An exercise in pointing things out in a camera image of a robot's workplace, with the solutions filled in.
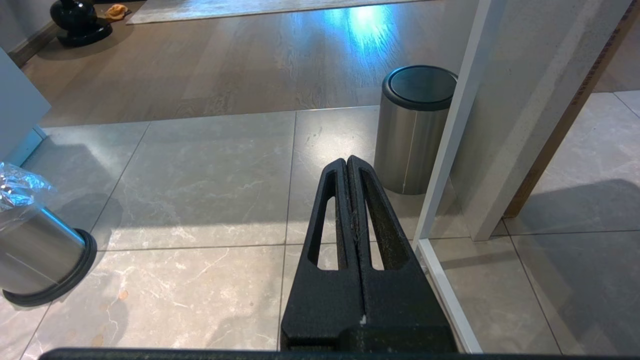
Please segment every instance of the plastic bag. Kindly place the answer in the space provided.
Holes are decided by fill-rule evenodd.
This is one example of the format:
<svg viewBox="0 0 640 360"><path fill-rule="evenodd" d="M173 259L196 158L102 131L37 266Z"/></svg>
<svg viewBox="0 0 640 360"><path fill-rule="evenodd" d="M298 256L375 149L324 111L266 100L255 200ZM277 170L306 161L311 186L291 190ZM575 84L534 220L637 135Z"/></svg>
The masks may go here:
<svg viewBox="0 0 640 360"><path fill-rule="evenodd" d="M35 216L55 191L42 176L0 162L0 234Z"/></svg>

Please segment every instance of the trash can lid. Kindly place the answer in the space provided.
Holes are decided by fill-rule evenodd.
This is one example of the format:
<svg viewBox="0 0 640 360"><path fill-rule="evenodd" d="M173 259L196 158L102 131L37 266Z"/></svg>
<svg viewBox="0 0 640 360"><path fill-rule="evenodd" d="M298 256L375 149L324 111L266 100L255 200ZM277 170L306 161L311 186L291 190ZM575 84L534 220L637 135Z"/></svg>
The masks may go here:
<svg viewBox="0 0 640 360"><path fill-rule="evenodd" d="M458 77L451 71L429 65L393 70L382 83L383 94L394 104L417 111L448 109Z"/></svg>

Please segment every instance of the marble tile floor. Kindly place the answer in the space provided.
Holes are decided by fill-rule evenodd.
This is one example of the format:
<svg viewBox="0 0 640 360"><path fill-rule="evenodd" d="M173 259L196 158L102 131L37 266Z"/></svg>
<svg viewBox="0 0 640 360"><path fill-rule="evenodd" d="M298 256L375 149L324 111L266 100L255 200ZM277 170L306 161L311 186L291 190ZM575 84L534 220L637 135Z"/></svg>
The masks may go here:
<svg viewBox="0 0 640 360"><path fill-rule="evenodd" d="M592 95L532 199L558 206L544 195L562 193L555 168L569 188L637 181L628 159L640 152L628 139L640 120L616 95ZM321 169L350 154L372 161L377 116L372 106L45 129L49 138L24 166L58 187L51 208L91 231L100 250L62 299L20 309L0 298L0 358L37 359L62 346L277 349ZM608 121L602 129L598 119ZM589 142L570 142L588 127L606 129L598 139L612 149L599 143L589 156ZM602 164L613 170L587 176L599 156L612 156ZM388 195L413 236L423 197ZM569 204L568 215L545 208L556 217L540 215L541 200L529 205L485 243L468 238L451 184L438 210L432 244L482 348L640 354L637 209L585 222L574 218L591 215L578 217ZM335 223L327 217L319 267L331 270ZM600 313L589 313L593 306Z"/></svg>

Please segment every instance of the white door frame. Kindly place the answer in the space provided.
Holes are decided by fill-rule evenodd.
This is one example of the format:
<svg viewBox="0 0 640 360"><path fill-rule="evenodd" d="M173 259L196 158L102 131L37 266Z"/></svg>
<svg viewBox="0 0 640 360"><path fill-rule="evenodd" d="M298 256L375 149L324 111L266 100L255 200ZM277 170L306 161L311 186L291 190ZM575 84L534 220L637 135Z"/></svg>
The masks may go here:
<svg viewBox="0 0 640 360"><path fill-rule="evenodd" d="M413 249L425 260L431 280L440 295L451 325L462 346L468 353L481 353L482 348L471 329L456 294L440 265L438 257L429 242L428 236L436 217L444 186L451 172L462 134L464 133L471 107L484 74L484 68L492 53L498 36L500 20L504 13L506 0L480 0L467 49L462 61L458 85L453 94L447 123L438 148L435 165L429 180L429 187L422 205L418 226L413 237Z"/></svg>

